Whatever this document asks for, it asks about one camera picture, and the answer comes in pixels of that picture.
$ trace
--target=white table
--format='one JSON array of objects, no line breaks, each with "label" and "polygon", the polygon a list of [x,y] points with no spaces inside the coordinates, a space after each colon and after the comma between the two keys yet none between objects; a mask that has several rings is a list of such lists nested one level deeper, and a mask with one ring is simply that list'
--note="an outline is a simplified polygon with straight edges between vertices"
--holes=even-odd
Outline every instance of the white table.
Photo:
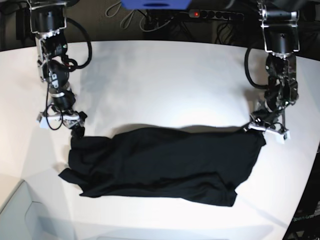
[{"label": "white table", "polygon": [[[240,47],[165,41],[93,43],[93,60],[71,74],[75,109],[88,114],[86,134],[112,137],[140,124],[169,128],[230,127],[249,121],[259,92],[248,83]],[[85,43],[68,55],[86,60]],[[252,77],[267,80],[266,53],[252,51]],[[233,207],[170,198],[80,197],[57,174],[68,161],[70,131],[39,129],[46,85],[35,48],[0,53],[0,174],[24,179],[45,204],[62,239],[282,239],[306,186],[320,141],[320,62],[298,58],[300,98],[286,111],[291,140],[266,135]]]}]

